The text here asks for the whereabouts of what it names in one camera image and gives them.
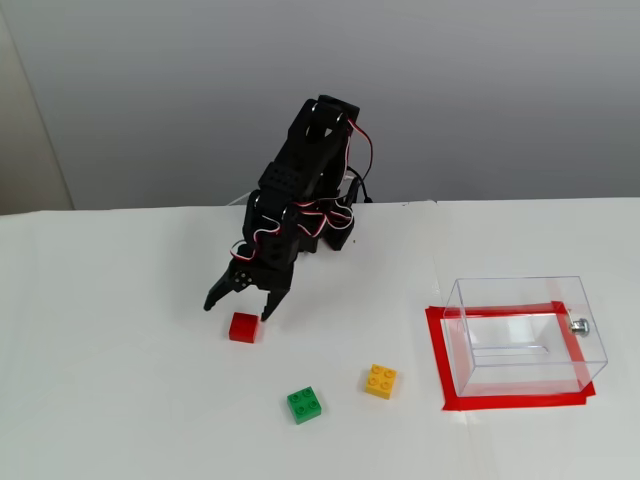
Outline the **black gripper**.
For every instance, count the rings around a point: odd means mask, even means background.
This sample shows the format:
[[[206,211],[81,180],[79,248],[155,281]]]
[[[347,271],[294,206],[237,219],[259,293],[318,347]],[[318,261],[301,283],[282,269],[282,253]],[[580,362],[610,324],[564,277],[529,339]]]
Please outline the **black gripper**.
[[[251,284],[268,291],[266,304],[260,316],[267,321],[291,288],[294,263],[299,251],[298,234],[260,232],[257,236],[255,255],[246,263],[232,259],[222,277],[209,289],[204,310],[210,311],[216,303],[231,292],[240,292]]]

